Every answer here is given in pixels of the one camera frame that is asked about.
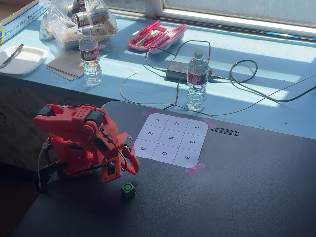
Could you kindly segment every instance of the power adapter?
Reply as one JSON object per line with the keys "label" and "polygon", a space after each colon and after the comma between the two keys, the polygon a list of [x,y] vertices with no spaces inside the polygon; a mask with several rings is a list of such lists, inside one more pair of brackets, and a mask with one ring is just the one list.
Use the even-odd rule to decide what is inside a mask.
{"label": "power adapter", "polygon": [[[187,75],[188,64],[177,62],[177,61],[171,61],[166,72],[167,72],[167,78],[169,80],[174,80],[175,82],[178,82],[181,78]],[[224,78],[220,75],[213,73],[210,67],[208,67],[208,73],[209,73],[208,82],[220,83],[219,81],[216,81],[214,79]]]}

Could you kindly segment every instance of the small cube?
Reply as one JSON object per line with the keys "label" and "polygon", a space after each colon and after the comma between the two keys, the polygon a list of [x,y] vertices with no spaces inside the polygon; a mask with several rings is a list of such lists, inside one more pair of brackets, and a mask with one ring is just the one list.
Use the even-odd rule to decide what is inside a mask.
{"label": "small cube", "polygon": [[122,194],[126,199],[135,195],[135,188],[130,182],[124,183],[120,188],[122,189]]}

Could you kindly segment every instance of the white plate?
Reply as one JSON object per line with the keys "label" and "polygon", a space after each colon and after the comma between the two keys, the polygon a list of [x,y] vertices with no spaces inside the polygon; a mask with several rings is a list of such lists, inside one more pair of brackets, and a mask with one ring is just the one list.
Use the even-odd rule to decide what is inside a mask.
{"label": "white plate", "polygon": [[[0,53],[0,66],[16,51],[18,46],[5,49]],[[21,53],[0,69],[0,73],[26,74],[38,67],[47,57],[47,52],[40,48],[24,46]]]}

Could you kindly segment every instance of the water bottle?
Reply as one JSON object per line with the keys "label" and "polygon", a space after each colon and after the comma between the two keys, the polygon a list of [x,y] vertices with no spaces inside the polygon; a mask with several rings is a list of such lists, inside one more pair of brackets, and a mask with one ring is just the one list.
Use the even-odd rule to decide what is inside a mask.
{"label": "water bottle", "polygon": [[99,43],[90,34],[90,29],[82,30],[82,37],[79,41],[81,59],[83,62],[83,73],[87,85],[99,85],[102,82],[102,70],[99,64]]}
{"label": "water bottle", "polygon": [[187,83],[189,86],[188,108],[195,111],[204,109],[207,97],[208,63],[200,50],[194,52],[194,58],[188,63]]}

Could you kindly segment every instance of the black table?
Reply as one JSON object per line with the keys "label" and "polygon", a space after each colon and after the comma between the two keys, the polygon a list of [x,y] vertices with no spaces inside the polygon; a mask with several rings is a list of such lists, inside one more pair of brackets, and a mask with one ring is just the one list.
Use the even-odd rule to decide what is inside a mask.
{"label": "black table", "polygon": [[[136,140],[148,107],[115,101],[104,108]],[[139,158],[136,176],[124,172],[102,184],[95,170],[54,183],[12,237],[315,237],[316,140],[214,123],[239,136],[209,129],[200,155],[207,168],[188,176],[185,168]],[[130,200],[121,195],[126,181],[136,189]]]}

